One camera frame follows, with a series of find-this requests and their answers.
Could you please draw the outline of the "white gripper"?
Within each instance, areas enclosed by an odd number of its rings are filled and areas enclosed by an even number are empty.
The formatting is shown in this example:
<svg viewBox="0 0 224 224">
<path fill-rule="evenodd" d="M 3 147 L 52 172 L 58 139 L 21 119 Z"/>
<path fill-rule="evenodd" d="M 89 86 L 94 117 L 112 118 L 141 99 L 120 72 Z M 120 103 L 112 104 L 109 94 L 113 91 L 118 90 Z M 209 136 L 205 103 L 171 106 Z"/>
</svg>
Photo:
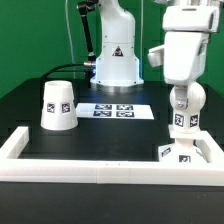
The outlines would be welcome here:
<svg viewBox="0 0 224 224">
<path fill-rule="evenodd" d="M 174 87 L 176 109 L 188 106 L 188 87 L 204 73 L 209 35 L 201 32 L 167 32 L 164 42 L 164 79 Z"/>
</svg>

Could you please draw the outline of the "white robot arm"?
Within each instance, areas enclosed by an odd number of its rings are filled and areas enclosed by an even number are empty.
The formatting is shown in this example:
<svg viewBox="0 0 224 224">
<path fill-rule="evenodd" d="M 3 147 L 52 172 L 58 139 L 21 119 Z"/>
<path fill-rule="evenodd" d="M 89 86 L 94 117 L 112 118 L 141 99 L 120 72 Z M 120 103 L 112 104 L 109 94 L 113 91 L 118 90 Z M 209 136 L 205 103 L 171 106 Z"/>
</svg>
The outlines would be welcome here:
<svg viewBox="0 0 224 224">
<path fill-rule="evenodd" d="M 210 35 L 219 29 L 224 0 L 155 0 L 167 6 L 164 44 L 149 50 L 153 67 L 162 66 L 165 82 L 174 86 L 174 107 L 188 107 L 190 84 L 205 68 Z M 90 83 L 109 91 L 143 83 L 135 56 L 135 19 L 118 0 L 99 0 L 102 50 Z"/>
</svg>

